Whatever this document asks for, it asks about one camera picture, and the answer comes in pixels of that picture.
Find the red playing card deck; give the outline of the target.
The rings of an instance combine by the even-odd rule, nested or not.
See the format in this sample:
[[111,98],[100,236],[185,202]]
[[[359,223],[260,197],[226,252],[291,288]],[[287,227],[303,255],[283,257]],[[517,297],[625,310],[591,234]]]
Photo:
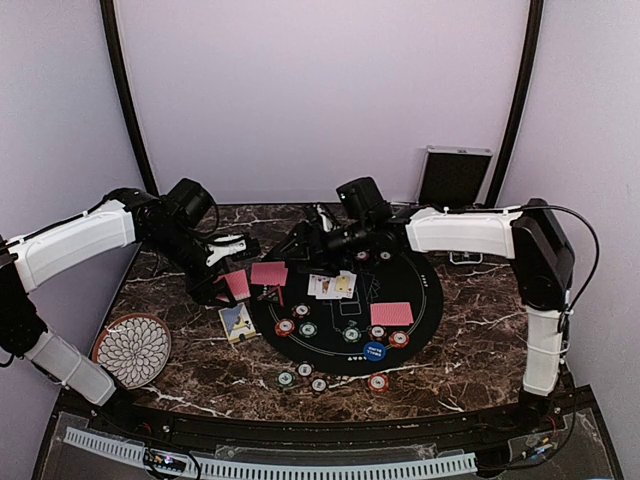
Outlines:
[[218,277],[225,279],[236,301],[248,299],[251,296],[247,274],[245,270],[237,270]]

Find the two of diamonds card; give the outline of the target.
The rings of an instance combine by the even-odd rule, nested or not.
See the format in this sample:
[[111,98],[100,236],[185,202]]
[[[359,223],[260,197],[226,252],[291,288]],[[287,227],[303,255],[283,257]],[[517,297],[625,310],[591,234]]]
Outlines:
[[331,292],[339,298],[351,299],[356,290],[357,275],[350,271],[341,270],[332,280]]

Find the red card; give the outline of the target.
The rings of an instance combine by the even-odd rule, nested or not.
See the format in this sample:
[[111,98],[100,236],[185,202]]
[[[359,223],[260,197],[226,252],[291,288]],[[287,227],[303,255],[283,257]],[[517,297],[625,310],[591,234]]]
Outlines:
[[409,326],[414,323],[409,302],[371,304],[370,317],[373,326]]
[[288,268],[283,261],[258,262],[251,266],[251,284],[261,286],[285,286]]

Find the triangular red dealer button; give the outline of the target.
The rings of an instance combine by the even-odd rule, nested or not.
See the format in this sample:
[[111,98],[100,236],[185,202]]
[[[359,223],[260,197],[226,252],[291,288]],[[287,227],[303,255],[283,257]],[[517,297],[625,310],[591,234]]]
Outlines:
[[257,300],[260,302],[271,303],[283,307],[284,299],[282,288],[279,285],[268,286],[266,290],[257,297]]

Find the blue small blind button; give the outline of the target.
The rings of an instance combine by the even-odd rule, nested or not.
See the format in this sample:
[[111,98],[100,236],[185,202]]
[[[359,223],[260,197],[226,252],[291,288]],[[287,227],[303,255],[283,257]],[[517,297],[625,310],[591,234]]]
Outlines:
[[385,358],[386,353],[386,347],[382,343],[376,341],[366,343],[363,348],[363,356],[370,362],[382,361]]

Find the green poker chip stack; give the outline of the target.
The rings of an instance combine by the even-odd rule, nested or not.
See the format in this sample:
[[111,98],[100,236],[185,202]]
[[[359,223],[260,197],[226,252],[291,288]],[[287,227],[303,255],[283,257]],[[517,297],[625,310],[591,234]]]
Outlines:
[[295,376],[289,371],[282,371],[276,376],[276,382],[280,388],[290,388],[295,384]]

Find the red poker chip stack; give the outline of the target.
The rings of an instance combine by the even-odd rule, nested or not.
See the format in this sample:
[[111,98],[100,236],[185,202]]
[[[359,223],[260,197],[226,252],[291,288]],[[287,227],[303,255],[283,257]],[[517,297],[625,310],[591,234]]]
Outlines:
[[368,388],[374,393],[383,393],[389,389],[390,381],[386,374],[376,373],[369,376]]

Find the three of diamonds card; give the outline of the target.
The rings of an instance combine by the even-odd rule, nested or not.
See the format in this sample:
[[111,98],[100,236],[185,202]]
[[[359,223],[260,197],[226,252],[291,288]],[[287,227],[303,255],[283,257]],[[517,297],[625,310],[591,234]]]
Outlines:
[[318,288],[321,286],[323,279],[324,279],[323,276],[310,274],[309,281],[308,281],[307,294],[310,296],[316,296],[318,292]]

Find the jack of hearts card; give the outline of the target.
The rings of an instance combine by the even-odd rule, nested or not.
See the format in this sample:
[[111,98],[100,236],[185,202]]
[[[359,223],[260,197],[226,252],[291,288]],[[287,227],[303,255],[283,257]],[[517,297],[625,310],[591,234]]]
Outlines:
[[317,299],[336,299],[337,293],[334,291],[335,280],[333,277],[318,275],[315,279],[314,295]]

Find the yellow playing card box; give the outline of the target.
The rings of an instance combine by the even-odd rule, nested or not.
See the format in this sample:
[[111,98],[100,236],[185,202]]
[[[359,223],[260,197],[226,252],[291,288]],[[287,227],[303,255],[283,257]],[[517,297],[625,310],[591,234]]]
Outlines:
[[257,335],[254,323],[244,303],[239,303],[232,308],[222,308],[218,314],[230,344],[236,344]]

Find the round black poker mat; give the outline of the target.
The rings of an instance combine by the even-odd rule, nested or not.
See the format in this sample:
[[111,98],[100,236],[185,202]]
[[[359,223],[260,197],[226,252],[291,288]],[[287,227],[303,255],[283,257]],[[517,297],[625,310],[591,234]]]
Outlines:
[[[414,252],[399,252],[382,262],[374,250],[367,250],[370,258],[359,262],[355,258],[348,271],[357,275],[356,290],[351,299],[321,300],[307,294],[309,273],[300,273],[289,262],[287,282],[282,286],[284,306],[260,302],[257,297],[267,287],[254,285],[250,300],[252,318],[263,337],[277,351],[295,362],[309,362],[319,372],[336,375],[368,375],[402,364],[418,354],[433,338],[443,315],[443,291],[439,278],[427,258]],[[382,343],[387,353],[380,362],[370,362],[363,356],[363,348],[372,340],[368,329],[372,326],[370,305],[374,303],[409,302],[414,323],[409,326],[387,326]],[[294,318],[292,308],[300,303],[310,306],[306,318]],[[295,331],[287,337],[276,335],[274,327],[282,319],[295,323]],[[304,338],[298,328],[303,322],[313,322],[318,333]],[[358,328],[361,339],[347,343],[342,332]],[[389,335],[405,331],[409,344],[402,349],[389,344]]]

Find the floral ceramic plate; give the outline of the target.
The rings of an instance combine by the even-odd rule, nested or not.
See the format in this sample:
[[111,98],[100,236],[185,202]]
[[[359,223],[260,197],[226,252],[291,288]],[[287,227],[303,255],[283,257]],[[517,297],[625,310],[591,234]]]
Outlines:
[[92,360],[127,390],[149,384],[166,366],[171,353],[167,325],[151,314],[134,313],[109,324],[98,336]]

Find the aluminium poker chip case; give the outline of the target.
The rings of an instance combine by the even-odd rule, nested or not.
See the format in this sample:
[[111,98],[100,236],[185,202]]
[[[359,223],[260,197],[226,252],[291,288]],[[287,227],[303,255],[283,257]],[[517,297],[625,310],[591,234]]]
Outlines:
[[488,148],[427,146],[418,204],[473,207],[492,157]]

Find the left black frame post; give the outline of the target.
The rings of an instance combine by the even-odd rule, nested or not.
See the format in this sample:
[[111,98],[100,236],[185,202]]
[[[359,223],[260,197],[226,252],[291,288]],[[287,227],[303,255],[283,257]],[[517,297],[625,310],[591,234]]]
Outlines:
[[100,0],[99,5],[112,76],[136,166],[144,189],[150,194],[157,195],[159,193],[158,185],[146,151],[127,75],[124,51],[116,18],[116,4],[113,0]]

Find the right black frame post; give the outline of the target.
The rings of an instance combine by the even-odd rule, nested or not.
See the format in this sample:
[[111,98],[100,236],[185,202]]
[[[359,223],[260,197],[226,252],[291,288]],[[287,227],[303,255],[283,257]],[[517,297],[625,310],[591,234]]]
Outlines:
[[533,74],[544,4],[545,2],[543,0],[531,0],[529,2],[523,48],[511,107],[486,195],[485,205],[488,207],[495,207],[498,203],[514,152]]

